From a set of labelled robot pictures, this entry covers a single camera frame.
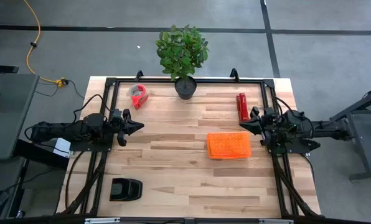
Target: yellow extension cord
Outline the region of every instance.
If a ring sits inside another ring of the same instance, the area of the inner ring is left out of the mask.
[[[33,69],[31,68],[31,66],[29,65],[29,57],[31,56],[31,53],[34,50],[35,46],[37,46],[37,41],[39,40],[39,37],[40,37],[40,22],[39,22],[39,19],[36,16],[35,11],[31,7],[31,5],[26,0],[24,0],[24,2],[26,3],[26,5],[28,6],[28,8],[33,13],[33,15],[34,15],[34,17],[36,19],[36,22],[37,22],[37,28],[38,28],[37,37],[36,37],[35,41],[33,41],[33,44],[31,43],[31,48],[29,49],[28,54],[26,55],[26,65],[28,66],[29,71],[32,72],[33,74],[36,74],[35,71],[33,71]],[[40,79],[43,80],[43,81],[46,81],[46,82],[55,83],[55,84],[57,84],[59,86],[59,88],[62,88],[64,86],[63,80],[65,80],[65,78],[61,78],[59,80],[50,80],[48,78],[43,78],[43,77],[41,77]]]

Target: wooden table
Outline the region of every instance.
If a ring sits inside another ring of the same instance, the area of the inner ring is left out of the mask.
[[[90,77],[86,98],[103,94],[106,77]],[[276,94],[296,109],[290,79],[274,79]],[[129,108],[132,119],[145,127],[120,147],[114,140],[108,154],[98,216],[116,217],[280,217],[271,157],[260,146],[261,136],[251,134],[252,157],[238,160],[211,160],[207,156],[206,135],[219,131],[245,131],[238,125],[235,95],[244,92],[248,109],[263,107],[259,85],[198,84],[190,100],[181,100],[172,83],[147,83],[149,99],[135,110],[128,95],[133,83],[120,85],[116,107]],[[111,102],[112,91],[108,97]],[[98,113],[101,100],[95,98],[82,117]],[[89,152],[75,164],[70,180],[69,201],[82,189]],[[70,158],[68,170],[77,154]],[[295,188],[317,213],[319,205],[307,161],[289,155]],[[143,182],[143,196],[132,202],[110,202],[112,178],[126,177]],[[64,208],[65,183],[58,211]],[[91,208],[94,190],[89,199]],[[289,194],[285,190],[289,205]]]

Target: white paper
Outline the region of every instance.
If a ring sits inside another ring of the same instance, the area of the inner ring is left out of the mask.
[[[62,157],[69,158],[69,155],[71,155],[71,152],[69,151],[70,146],[71,146],[70,142],[68,142],[65,139],[58,138],[57,142],[55,143],[55,147],[63,152],[54,149],[53,153],[60,155]]]

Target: orange sponge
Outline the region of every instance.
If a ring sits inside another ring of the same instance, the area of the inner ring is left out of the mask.
[[[252,155],[250,133],[208,133],[208,155],[211,159],[238,159]]]

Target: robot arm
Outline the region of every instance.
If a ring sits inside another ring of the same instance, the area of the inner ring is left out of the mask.
[[[272,108],[265,108],[264,115],[259,116],[259,110],[253,107],[251,119],[240,123],[240,126],[262,135],[262,146],[268,146],[274,153],[309,153],[320,147],[312,138],[330,137],[336,140],[348,140],[350,134],[344,120],[339,121],[310,121],[304,112],[287,110],[277,116]]]
[[[118,134],[120,146],[126,145],[125,134],[130,135],[144,127],[144,124],[131,120],[129,109],[115,109],[112,119],[107,121],[100,113],[93,113],[74,123],[47,123],[34,125],[29,140],[34,142],[64,138],[70,142],[89,142],[93,145],[105,144],[112,134]]]

